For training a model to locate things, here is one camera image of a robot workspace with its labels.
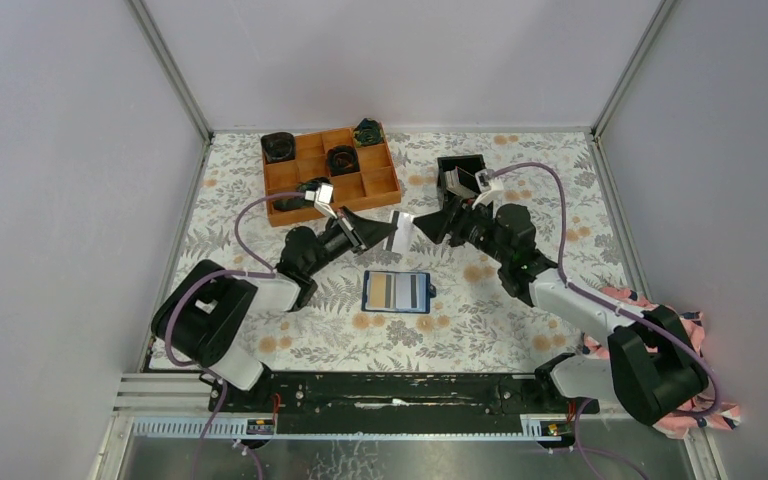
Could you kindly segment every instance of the leaf pattern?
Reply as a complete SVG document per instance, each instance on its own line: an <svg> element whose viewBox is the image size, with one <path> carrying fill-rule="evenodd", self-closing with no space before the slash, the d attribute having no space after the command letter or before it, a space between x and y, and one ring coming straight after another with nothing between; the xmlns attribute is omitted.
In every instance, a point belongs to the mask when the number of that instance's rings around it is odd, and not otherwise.
<svg viewBox="0 0 768 480"><path fill-rule="evenodd" d="M550 258L557 256L561 233L566 235L565 264L583 283L625 283L620 246L583 134L388 133L387 139L402 203L360 215L389 221L393 208L416 215L436 211L437 157L481 153L488 168L495 169L542 161L564 182L567 231L561 232L558 192L545 172L520 169L506 175L504 202L529 207L538 248ZM260 135L217 134L202 182L173 284L204 258L226 268L262 270L237 245L233 232L239 211L264 194ZM306 225L321 231L325 221ZM290 228L271 228L265 209L258 206L242 219L240 235L253 251L276 261ZM308 307L248 315L235 342L273 369L292 370L529 372L560 352L573 351L580 332L509 297L496 277L497 268L493 259L472 247L435 245L421 234L405 255L381 245L361 256L346 254L316 275L318 290ZM429 272L437 287L430 314L361 312L366 270ZM161 339L152 343L150 368L175 368L163 348Z"/></svg>

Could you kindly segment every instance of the wooden tray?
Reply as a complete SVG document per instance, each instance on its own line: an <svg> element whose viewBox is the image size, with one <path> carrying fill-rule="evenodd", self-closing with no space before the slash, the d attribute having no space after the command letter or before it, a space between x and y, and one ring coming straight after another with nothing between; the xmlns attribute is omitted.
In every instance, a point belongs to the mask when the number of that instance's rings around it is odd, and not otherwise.
<svg viewBox="0 0 768 480"><path fill-rule="evenodd" d="M266 193L293 192L301 182L316 177L328 177L334 185L332 207L349 207L353 212L368 208L393 205L402 201L402 191L393 156L384 142L370 147L355 145L353 128L339 128L326 132L296 136L296 159L280 163L266 163L262 155L263 182ZM338 145L352 145L357 149L360 172L331 177L325 164L325 154ZM322 218L313 207L280 212L267 206L267 218L273 227L290 225Z"/></svg>

